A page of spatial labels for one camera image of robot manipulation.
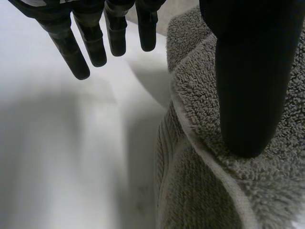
robotic hand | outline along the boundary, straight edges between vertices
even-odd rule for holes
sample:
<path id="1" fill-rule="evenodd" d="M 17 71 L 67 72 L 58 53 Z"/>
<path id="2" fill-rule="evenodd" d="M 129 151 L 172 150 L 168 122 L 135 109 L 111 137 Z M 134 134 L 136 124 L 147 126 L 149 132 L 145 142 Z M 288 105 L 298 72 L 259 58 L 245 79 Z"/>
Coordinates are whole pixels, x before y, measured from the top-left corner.
<path id="1" fill-rule="evenodd" d="M 73 74 L 89 68 L 70 29 L 70 13 L 91 62 L 107 62 L 99 20 L 104 11 L 111 52 L 126 50 L 125 15 L 136 4 L 141 47 L 156 43 L 157 10 L 165 0 L 9 0 L 49 33 Z M 217 37 L 215 73 L 221 132 L 242 157 L 259 155 L 281 119 L 291 65 L 303 29 L 305 0 L 199 0 L 204 21 Z"/>
<path id="2" fill-rule="evenodd" d="M 126 19 L 135 4 L 139 21 L 141 47 L 149 52 L 156 45 L 157 10 L 165 0 L 9 0 L 27 17 L 34 18 L 47 31 L 74 76 L 89 77 L 89 67 L 71 30 L 70 13 L 81 32 L 90 60 L 95 67 L 106 64 L 103 33 L 99 21 L 104 11 L 111 52 L 126 52 Z"/>

white surface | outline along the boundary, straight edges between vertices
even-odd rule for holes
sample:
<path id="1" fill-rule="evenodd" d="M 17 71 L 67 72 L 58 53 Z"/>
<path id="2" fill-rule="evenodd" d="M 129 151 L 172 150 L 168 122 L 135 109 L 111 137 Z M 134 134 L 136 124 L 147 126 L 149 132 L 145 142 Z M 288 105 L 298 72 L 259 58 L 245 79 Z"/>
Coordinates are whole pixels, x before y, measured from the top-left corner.
<path id="1" fill-rule="evenodd" d="M 74 78 L 48 34 L 0 1 L 0 228 L 154 228 L 153 148 L 169 101 L 165 37 Z"/>

black object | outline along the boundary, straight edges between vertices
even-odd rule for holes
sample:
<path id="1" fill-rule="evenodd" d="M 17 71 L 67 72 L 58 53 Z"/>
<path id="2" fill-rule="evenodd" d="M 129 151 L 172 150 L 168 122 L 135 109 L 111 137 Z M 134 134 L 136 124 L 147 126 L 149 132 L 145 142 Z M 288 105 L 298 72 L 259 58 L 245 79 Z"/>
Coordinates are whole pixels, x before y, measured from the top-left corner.
<path id="1" fill-rule="evenodd" d="M 284 108 L 304 0 L 200 0 L 217 36 L 216 80 L 221 132 L 229 149 L 259 155 Z"/>
<path id="2" fill-rule="evenodd" d="M 110 50 L 113 56 L 123 56 L 126 53 L 127 22 L 125 15 L 133 5 L 134 0 L 106 0 L 104 12 Z"/>
<path id="3" fill-rule="evenodd" d="M 76 1 L 73 6 L 75 22 L 81 32 L 91 63 L 95 67 L 107 63 L 103 33 L 100 28 L 103 9 L 103 0 Z"/>

gray fabric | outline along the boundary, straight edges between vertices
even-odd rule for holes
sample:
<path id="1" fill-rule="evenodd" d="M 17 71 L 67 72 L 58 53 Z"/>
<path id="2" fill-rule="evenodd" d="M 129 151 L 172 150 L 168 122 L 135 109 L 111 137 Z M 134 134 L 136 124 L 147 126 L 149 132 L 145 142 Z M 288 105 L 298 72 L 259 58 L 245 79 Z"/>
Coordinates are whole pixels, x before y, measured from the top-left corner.
<path id="1" fill-rule="evenodd" d="M 216 38 L 199 17 L 197 7 L 172 19 L 168 30 L 173 103 L 156 147 L 159 227 L 221 228 L 221 212 L 228 228 L 289 228 L 305 191 L 305 27 L 276 135 L 259 157 L 243 159 L 221 138 Z M 203 208 L 211 211 L 196 214 Z"/>

towel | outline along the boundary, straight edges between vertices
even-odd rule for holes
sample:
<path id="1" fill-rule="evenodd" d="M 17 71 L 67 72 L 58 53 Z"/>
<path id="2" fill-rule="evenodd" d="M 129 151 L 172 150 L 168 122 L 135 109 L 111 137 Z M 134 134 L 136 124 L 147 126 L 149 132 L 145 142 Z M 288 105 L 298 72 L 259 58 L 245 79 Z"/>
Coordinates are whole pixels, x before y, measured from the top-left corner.
<path id="1" fill-rule="evenodd" d="M 305 26 L 282 120 L 256 158 L 238 158 L 221 138 L 215 44 L 199 6 L 170 21 L 172 100 L 155 148 L 157 227 L 292 228 L 305 193 Z"/>

